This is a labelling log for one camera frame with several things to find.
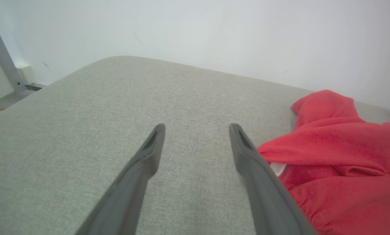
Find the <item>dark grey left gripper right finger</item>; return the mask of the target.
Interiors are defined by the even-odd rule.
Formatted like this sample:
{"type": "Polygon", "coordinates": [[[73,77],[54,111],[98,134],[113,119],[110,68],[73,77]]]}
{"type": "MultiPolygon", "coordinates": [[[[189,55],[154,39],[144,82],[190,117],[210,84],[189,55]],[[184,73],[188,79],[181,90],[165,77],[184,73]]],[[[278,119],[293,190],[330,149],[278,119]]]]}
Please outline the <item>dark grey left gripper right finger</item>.
{"type": "Polygon", "coordinates": [[[235,167],[245,181],[258,235],[315,235],[288,190],[253,146],[240,125],[229,125],[235,167]]]}

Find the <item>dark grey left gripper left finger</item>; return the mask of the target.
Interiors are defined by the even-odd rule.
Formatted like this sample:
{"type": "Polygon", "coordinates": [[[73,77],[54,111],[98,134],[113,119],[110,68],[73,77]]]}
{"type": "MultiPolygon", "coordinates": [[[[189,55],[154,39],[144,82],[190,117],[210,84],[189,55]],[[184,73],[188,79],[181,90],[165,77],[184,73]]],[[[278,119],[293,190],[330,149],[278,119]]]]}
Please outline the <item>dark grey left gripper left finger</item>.
{"type": "Polygon", "coordinates": [[[165,125],[158,124],[89,213],[77,235],[135,234],[147,183],[159,169],[164,139],[165,125]]]}

